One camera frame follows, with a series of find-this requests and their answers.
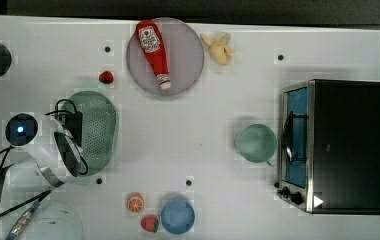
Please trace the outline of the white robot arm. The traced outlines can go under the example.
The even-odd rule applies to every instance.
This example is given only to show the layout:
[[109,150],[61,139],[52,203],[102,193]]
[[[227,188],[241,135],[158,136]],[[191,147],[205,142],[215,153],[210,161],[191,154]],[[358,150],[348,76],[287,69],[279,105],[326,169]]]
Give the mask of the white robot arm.
[[87,172],[82,149],[51,113],[18,113],[0,151],[0,240],[19,240],[43,200]]

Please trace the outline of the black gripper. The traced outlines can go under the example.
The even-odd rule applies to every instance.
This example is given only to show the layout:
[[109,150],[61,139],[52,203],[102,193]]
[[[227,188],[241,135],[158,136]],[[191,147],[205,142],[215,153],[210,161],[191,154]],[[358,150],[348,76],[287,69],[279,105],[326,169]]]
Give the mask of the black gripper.
[[74,141],[79,147],[82,146],[82,134],[83,134],[83,114],[81,112],[76,113],[60,113],[59,120],[66,130],[68,130]]

